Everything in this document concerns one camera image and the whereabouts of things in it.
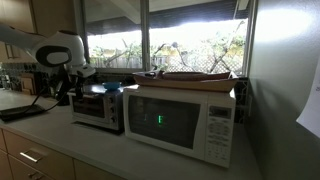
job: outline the black object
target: black object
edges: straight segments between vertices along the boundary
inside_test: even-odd
[[[41,114],[46,112],[44,108],[42,108],[38,104],[15,107],[5,110],[0,110],[0,118],[4,122],[8,122],[11,120],[16,120],[24,117],[29,117],[37,114]]]

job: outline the toaster oven window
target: toaster oven window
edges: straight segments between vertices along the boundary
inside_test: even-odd
[[[76,113],[104,118],[104,105],[102,98],[83,98],[79,101],[77,97],[72,96],[73,110]]]
[[[200,104],[132,95],[128,113],[133,133],[193,149]]]

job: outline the white microwave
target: white microwave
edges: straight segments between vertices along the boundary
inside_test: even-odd
[[[129,86],[123,91],[125,135],[229,167],[235,94]]]

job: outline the window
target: window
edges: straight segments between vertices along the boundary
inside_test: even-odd
[[[249,0],[84,0],[90,63],[103,72],[245,74]]]

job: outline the cabinet drawer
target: cabinet drawer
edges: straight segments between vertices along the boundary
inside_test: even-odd
[[[2,129],[0,129],[0,149],[7,152],[6,144],[4,142]]]
[[[79,160],[74,160],[77,180],[124,180],[123,178],[93,167]]]
[[[0,150],[0,180],[11,180],[11,170],[6,152]]]
[[[33,169],[27,164],[17,160],[16,158],[9,155],[10,165],[12,169],[13,178],[17,180],[30,179],[30,180],[52,180],[48,176],[41,172]]]
[[[74,177],[72,158],[44,147],[33,141],[3,131],[8,153],[53,179],[72,180]]]

